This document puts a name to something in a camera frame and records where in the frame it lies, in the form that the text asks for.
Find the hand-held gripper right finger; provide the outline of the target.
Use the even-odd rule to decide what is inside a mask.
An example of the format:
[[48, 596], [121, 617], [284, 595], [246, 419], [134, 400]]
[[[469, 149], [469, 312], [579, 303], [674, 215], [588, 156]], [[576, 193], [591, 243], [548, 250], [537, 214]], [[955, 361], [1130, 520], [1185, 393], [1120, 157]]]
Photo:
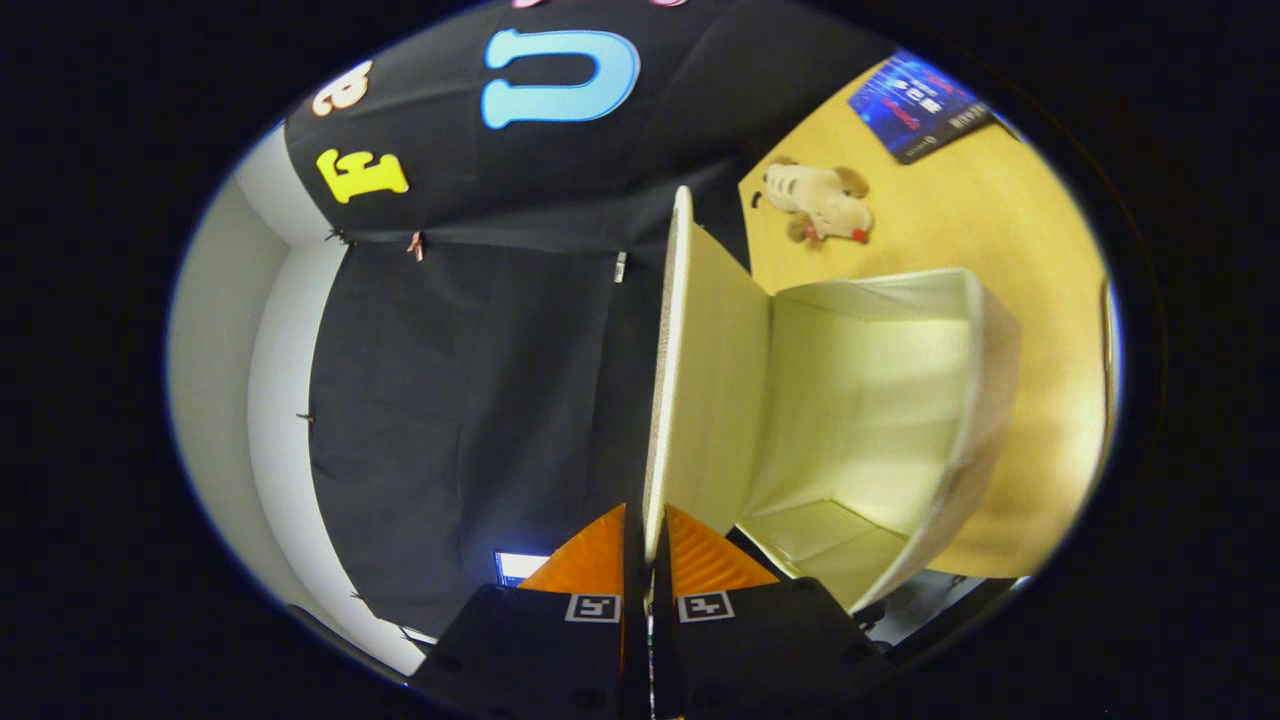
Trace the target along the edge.
[[654, 582], [658, 719], [849, 719], [893, 675], [817, 579], [776, 577], [673, 505]]

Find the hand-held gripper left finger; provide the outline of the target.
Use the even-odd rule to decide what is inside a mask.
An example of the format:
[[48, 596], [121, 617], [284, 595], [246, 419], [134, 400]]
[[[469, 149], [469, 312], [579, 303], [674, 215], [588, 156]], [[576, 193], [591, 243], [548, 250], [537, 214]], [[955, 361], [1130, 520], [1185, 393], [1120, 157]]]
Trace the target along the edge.
[[620, 503], [518, 585], [481, 585], [410, 689], [445, 719], [645, 719], [643, 546]]

